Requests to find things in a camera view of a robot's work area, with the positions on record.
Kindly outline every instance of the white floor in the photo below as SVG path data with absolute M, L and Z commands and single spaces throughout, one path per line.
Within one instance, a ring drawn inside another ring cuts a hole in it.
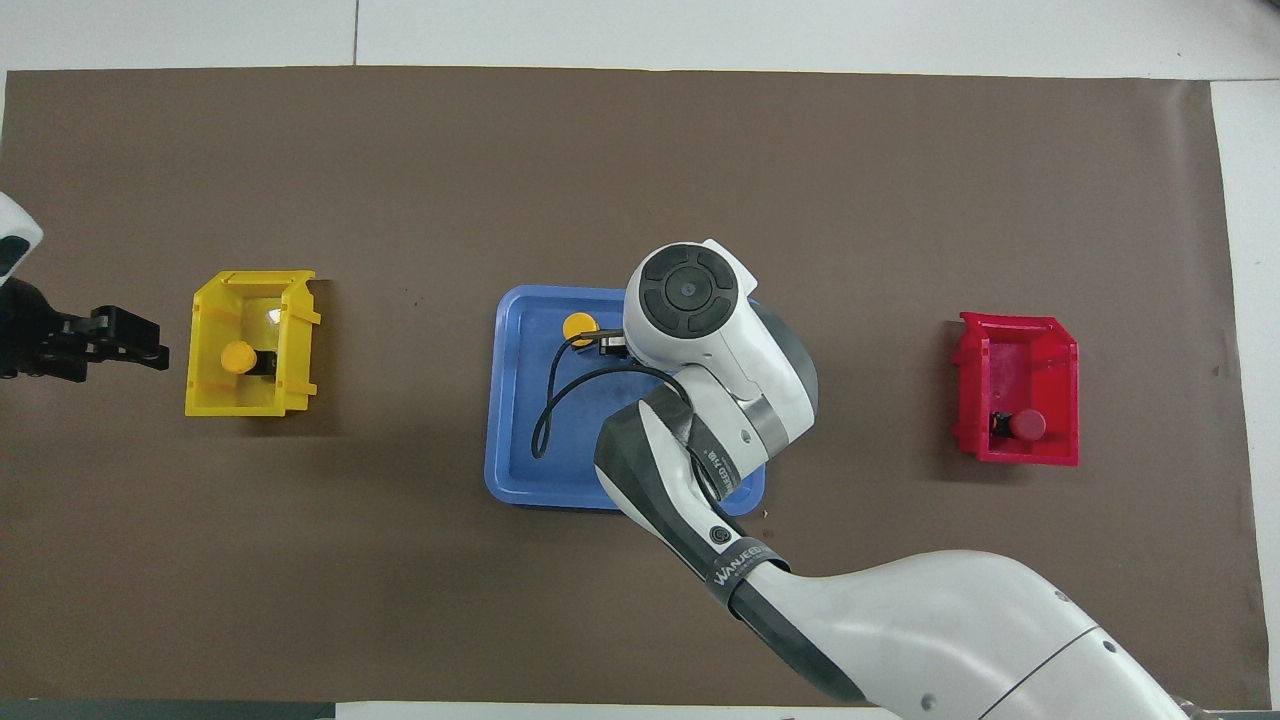
M 1258 555 L 1280 698 L 1280 9 L 1266 0 L 5 0 L 10 69 L 276 65 L 771 69 L 1213 82 Z M 0 99 L 0 110 L 4 102 Z M 342 717 L 643 707 L 351 703 Z M 663 715 L 671 715 L 667 710 Z M 878 711 L 687 708 L 678 717 Z

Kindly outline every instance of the blue tray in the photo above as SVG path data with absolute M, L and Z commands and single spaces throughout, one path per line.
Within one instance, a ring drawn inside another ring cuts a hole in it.
M 595 478 L 595 437 L 604 420 L 635 402 L 660 380 L 640 373 L 595 378 L 568 393 L 552 415 L 547 455 L 534 460 L 529 438 L 547 402 L 547 373 L 564 342 L 561 324 L 573 313 L 590 313 L 604 328 L 622 327 L 621 290 L 522 284 L 498 304 L 489 384 L 489 433 L 484 480 L 489 492 L 513 505 L 617 510 Z M 630 360 L 602 357 L 596 348 L 567 351 L 556 374 L 556 388 L 604 365 Z M 764 496 L 764 468 L 742 480 L 721 502 L 731 515 L 755 509 Z

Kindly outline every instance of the plastic bin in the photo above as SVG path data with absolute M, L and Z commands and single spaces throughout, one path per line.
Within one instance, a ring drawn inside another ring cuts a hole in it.
M 191 306 L 187 415 L 269 415 L 306 410 L 311 329 L 320 323 L 307 281 L 311 270 L 227 270 L 196 291 Z M 221 352 L 244 341 L 276 354 L 274 375 L 227 370 Z
M 960 450 L 988 462 L 1078 465 L 1079 350 L 1053 318 L 960 313 Z
M 585 311 L 604 328 L 622 327 L 622 290 L 518 286 L 498 304 L 485 484 L 494 497 L 513 505 L 617 510 L 595 477 L 595 439 L 604 420 L 635 402 L 660 380 L 639 373 L 596 378 L 571 392 L 552 416 L 547 455 L 534 460 L 529 441 L 547 402 L 547 373 L 564 341 L 561 324 Z M 588 370 L 630 360 L 602 357 L 595 347 L 568 351 L 557 373 L 557 389 Z M 750 512 L 764 495 L 764 469 L 721 502 L 731 515 Z

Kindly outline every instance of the brown paper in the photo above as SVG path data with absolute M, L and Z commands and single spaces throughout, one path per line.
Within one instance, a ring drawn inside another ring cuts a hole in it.
M 0 187 L 24 279 L 173 347 L 0 383 L 6 697 L 826 703 L 628 520 L 483 482 L 503 292 L 716 237 L 819 372 L 744 523 L 796 571 L 1006 553 L 1169 691 L 1268 705 L 1206 83 L 10 73 Z M 283 268 L 324 279 L 311 410 L 184 418 L 191 295 Z M 955 448 L 963 310 L 1079 341 L 1079 468 Z

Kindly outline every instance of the red cap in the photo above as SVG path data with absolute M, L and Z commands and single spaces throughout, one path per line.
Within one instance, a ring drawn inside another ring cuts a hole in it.
M 1047 427 L 1048 423 L 1044 421 L 1044 415 L 1032 409 L 1015 413 L 1009 420 L 1009 429 L 1014 433 L 1014 437 L 1027 442 L 1036 442 L 1044 437 Z

